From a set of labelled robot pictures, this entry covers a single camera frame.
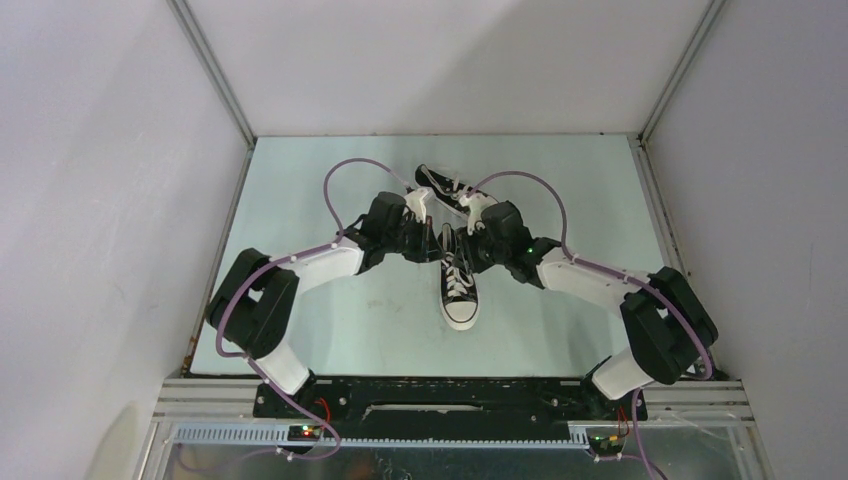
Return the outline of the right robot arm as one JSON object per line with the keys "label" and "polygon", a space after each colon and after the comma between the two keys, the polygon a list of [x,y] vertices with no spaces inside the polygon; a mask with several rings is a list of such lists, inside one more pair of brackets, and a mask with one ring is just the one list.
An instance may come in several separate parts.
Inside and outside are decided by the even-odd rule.
{"label": "right robot arm", "polygon": [[696,360],[709,359],[718,330],[681,272],[593,263],[565,252],[557,240],[533,236],[508,201],[474,194],[460,203],[468,213],[463,240],[476,272],[501,265],[520,283],[573,295],[622,320],[627,347],[584,378],[581,402],[591,416],[606,418],[633,390],[652,382],[672,385]]}

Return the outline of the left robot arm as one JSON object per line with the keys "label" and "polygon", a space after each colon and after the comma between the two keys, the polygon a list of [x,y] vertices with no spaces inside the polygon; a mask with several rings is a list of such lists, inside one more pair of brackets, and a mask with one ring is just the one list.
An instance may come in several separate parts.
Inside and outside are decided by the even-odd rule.
{"label": "left robot arm", "polygon": [[238,254],[204,312],[216,331],[216,349],[237,346],[235,357],[258,368],[279,388],[278,404],[292,416],[304,416],[316,403],[309,384],[314,375],[288,343],[286,332],[298,295],[341,278],[353,277],[398,254],[414,263],[441,257],[426,205],[430,188],[405,196],[379,193],[369,211],[334,241],[288,257],[271,259],[254,248]]}

